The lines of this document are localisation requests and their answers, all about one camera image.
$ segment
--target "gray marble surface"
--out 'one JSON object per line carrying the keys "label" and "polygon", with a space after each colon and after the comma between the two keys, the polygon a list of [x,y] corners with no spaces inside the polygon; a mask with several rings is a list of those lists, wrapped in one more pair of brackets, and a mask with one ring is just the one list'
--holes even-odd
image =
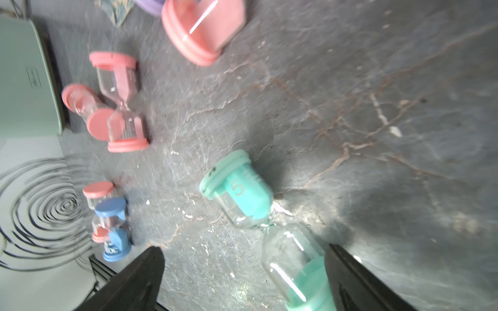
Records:
{"label": "gray marble surface", "polygon": [[498,3],[247,3],[247,25],[200,68],[139,8],[114,28],[91,0],[32,1],[63,85],[97,88],[96,49],[139,61],[130,107],[147,150],[110,154],[72,113],[60,138],[126,193],[135,247],[121,265],[160,246],[158,300],[172,311],[284,310],[261,234],[232,228],[198,192],[245,149],[291,221],[417,309],[496,310]]}

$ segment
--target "black swirl drawing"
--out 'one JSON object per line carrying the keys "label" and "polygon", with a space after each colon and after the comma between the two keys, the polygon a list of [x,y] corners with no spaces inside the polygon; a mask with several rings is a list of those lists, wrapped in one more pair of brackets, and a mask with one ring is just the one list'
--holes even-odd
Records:
{"label": "black swirl drawing", "polygon": [[0,267],[41,271],[76,260],[88,269],[82,258],[92,249],[88,212],[82,211],[75,190],[82,188],[83,179],[77,179],[86,169],[68,164],[71,160],[33,160],[0,174],[0,233],[6,241]]}

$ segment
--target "pink end cap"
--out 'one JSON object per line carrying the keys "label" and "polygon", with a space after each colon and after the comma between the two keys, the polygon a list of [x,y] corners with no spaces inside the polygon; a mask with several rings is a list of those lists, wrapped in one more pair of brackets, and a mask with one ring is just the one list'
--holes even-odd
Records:
{"label": "pink end cap", "polygon": [[108,234],[109,230],[102,227],[98,227],[96,232],[92,234],[92,239],[97,243],[104,243]]}
{"label": "pink end cap", "polygon": [[89,184],[83,189],[83,194],[89,199],[103,198],[111,194],[114,190],[114,184],[111,182],[97,182]]}
{"label": "pink end cap", "polygon": [[97,98],[97,95],[95,94],[94,90],[91,88],[87,87],[86,85],[83,84],[78,84],[78,83],[72,83],[68,86],[66,86],[62,90],[62,102],[64,105],[66,105],[67,109],[69,109],[72,112],[76,112],[76,110],[71,107],[71,104],[69,103],[69,97],[73,92],[88,92],[90,96],[93,96],[94,98]]}
{"label": "pink end cap", "polygon": [[95,51],[90,53],[90,61],[94,67],[104,70],[112,71],[116,65],[136,69],[136,59],[122,53]]}
{"label": "pink end cap", "polygon": [[114,109],[102,108],[91,114],[87,119],[87,129],[90,135],[101,141],[109,141],[107,119],[114,113]]}
{"label": "pink end cap", "polygon": [[107,150],[113,153],[121,153],[121,152],[132,152],[143,150],[149,146],[147,139],[145,138],[131,138],[131,139],[122,139],[117,141],[110,141]]}
{"label": "pink end cap", "polygon": [[192,63],[202,67],[211,66],[219,58],[221,51],[210,51],[192,39],[176,14],[174,2],[175,0],[167,0],[162,9],[162,23],[171,42]]}

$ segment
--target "purple object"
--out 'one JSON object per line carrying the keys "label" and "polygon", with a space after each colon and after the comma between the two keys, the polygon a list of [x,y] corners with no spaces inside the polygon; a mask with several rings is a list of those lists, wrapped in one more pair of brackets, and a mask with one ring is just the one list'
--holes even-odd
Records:
{"label": "purple object", "polygon": [[165,2],[166,0],[135,0],[137,6],[154,16],[161,16]]}

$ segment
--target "small pink hourglass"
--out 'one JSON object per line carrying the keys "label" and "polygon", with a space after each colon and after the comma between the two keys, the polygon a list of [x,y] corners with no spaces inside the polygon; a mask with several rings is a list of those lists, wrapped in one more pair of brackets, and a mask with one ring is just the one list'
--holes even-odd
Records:
{"label": "small pink hourglass", "polygon": [[107,120],[110,152],[130,152],[149,146],[143,134],[142,119],[128,108],[135,96],[136,60],[115,52],[92,52],[90,61],[97,68],[100,91],[117,105]]}
{"label": "small pink hourglass", "polygon": [[109,141],[107,119],[114,109],[103,104],[92,89],[82,84],[70,84],[62,91],[62,101],[85,120],[88,132],[94,138]]}

